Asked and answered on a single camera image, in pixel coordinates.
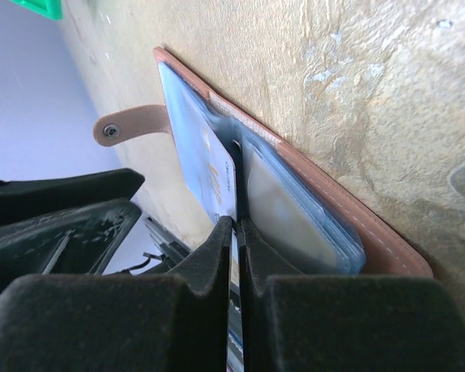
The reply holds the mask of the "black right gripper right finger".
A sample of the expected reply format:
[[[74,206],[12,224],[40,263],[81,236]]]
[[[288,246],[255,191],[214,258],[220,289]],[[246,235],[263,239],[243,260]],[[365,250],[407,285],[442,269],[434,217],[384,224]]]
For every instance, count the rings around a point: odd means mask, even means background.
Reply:
[[[465,371],[465,322],[444,287],[395,275],[307,275],[241,219],[248,371]]]

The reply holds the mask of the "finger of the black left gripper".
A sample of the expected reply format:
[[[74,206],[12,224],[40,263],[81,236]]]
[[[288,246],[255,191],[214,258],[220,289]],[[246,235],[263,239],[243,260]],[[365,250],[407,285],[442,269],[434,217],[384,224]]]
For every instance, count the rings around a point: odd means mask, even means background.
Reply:
[[[0,294],[28,274],[102,274],[142,214],[131,199],[144,181],[129,168],[0,180]]]

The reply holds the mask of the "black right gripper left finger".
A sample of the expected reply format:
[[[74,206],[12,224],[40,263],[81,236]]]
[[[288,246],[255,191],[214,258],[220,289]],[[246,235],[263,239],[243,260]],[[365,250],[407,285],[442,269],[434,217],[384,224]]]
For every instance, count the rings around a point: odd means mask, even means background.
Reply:
[[[164,274],[14,280],[0,295],[0,371],[224,371],[232,223]]]

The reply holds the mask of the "brown leather card holder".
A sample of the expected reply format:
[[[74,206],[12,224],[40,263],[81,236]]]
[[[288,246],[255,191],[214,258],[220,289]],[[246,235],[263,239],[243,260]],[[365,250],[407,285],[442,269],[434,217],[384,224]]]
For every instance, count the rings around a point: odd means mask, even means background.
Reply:
[[[320,195],[322,200],[336,212],[342,213],[343,218],[356,229],[363,240],[363,248],[367,254],[367,262],[363,267],[365,274],[434,277],[432,268],[419,252],[363,202],[311,162],[302,152],[296,150],[288,141],[223,98],[163,47],[155,47],[153,57],[157,63],[164,62],[176,71],[219,113],[239,120],[245,127],[266,140],[295,174],[301,177],[310,191]],[[102,116],[95,123],[93,136],[102,146],[114,146],[146,134],[169,133],[171,124],[167,111],[168,105],[141,105]]]

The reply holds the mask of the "white VIP card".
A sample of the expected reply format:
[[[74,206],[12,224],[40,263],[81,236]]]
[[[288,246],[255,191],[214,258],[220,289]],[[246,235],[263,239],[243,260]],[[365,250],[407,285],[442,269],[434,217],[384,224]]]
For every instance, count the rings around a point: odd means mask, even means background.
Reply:
[[[158,70],[186,186],[213,223],[236,220],[236,165],[212,128],[220,115],[169,64]]]

